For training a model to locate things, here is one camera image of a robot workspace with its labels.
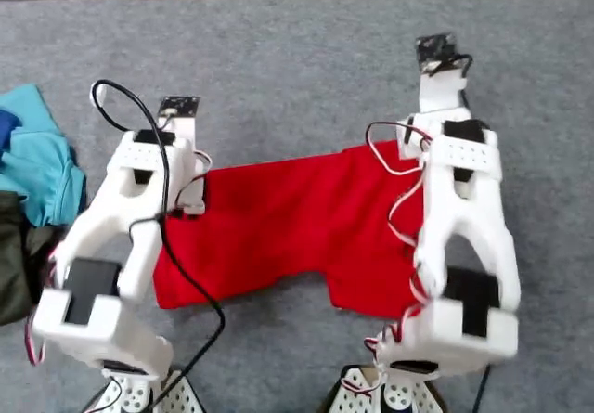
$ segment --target teal fabric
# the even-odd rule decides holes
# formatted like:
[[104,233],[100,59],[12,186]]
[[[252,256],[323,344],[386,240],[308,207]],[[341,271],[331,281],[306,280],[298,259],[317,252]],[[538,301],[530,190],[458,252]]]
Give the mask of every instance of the teal fabric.
[[0,190],[19,194],[34,226],[72,223],[81,208],[84,174],[41,93],[33,84],[23,85],[0,95],[0,109],[21,122],[0,160]]

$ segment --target red fabric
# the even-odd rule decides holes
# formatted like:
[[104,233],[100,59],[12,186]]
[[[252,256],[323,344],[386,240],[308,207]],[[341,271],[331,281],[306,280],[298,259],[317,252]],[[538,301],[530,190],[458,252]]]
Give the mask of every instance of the red fabric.
[[[378,147],[394,168],[416,165],[398,161],[394,143]],[[367,146],[213,170],[206,178],[206,214],[169,217],[167,235],[182,266],[216,299],[319,272],[335,306],[400,317],[414,303],[412,250],[390,230],[387,213],[418,178],[388,174]],[[414,234],[421,217],[419,191],[393,221]],[[205,302],[164,251],[154,284],[161,308]]]

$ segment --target gray carpet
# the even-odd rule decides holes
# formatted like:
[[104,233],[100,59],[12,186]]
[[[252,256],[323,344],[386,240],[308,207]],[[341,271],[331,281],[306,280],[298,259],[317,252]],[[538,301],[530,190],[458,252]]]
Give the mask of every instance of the gray carpet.
[[[280,160],[361,144],[369,122],[416,110],[413,41],[454,31],[475,58],[474,115],[500,136],[523,284],[520,353],[494,370],[482,411],[592,411],[593,15],[593,0],[17,3],[0,6],[0,89],[40,85],[92,194],[120,137],[88,104],[98,77],[153,109],[166,94],[202,96],[198,141],[219,167]],[[110,109],[142,123],[131,106]],[[334,310],[315,275],[225,309],[228,329],[191,374],[213,413],[313,412],[343,365],[368,362],[361,339],[381,326]],[[214,326],[205,309],[163,312],[151,298],[139,312],[180,362]],[[478,382],[438,382],[451,412],[469,411]],[[76,412],[101,383],[55,348],[30,368],[22,325],[0,329],[3,411]]]

